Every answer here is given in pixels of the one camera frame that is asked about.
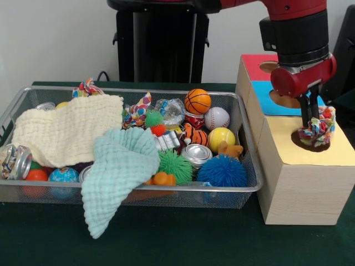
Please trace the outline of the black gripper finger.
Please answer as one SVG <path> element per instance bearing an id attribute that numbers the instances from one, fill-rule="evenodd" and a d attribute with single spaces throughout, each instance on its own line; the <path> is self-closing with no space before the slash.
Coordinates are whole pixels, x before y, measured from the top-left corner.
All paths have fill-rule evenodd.
<path id="1" fill-rule="evenodd" d="M 301 108 L 303 127 L 308 128 L 308 122 L 310 121 L 312 114 L 309 98 L 307 95 L 301 95 L 298 97 L 298 102 Z"/>
<path id="2" fill-rule="evenodd" d="M 310 110 L 312 117 L 320 118 L 318 109 L 319 86 L 314 85 L 310 88 Z"/>

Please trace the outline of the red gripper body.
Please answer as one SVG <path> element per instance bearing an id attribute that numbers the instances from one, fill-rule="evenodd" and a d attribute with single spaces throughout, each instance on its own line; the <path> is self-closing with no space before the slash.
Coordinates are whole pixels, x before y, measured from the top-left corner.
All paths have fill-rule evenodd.
<path id="1" fill-rule="evenodd" d="M 278 66 L 271 72 L 273 89 L 281 96 L 297 98 L 311 87 L 328 82 L 336 73 L 337 62 L 332 54 L 326 60 L 303 66 Z"/>

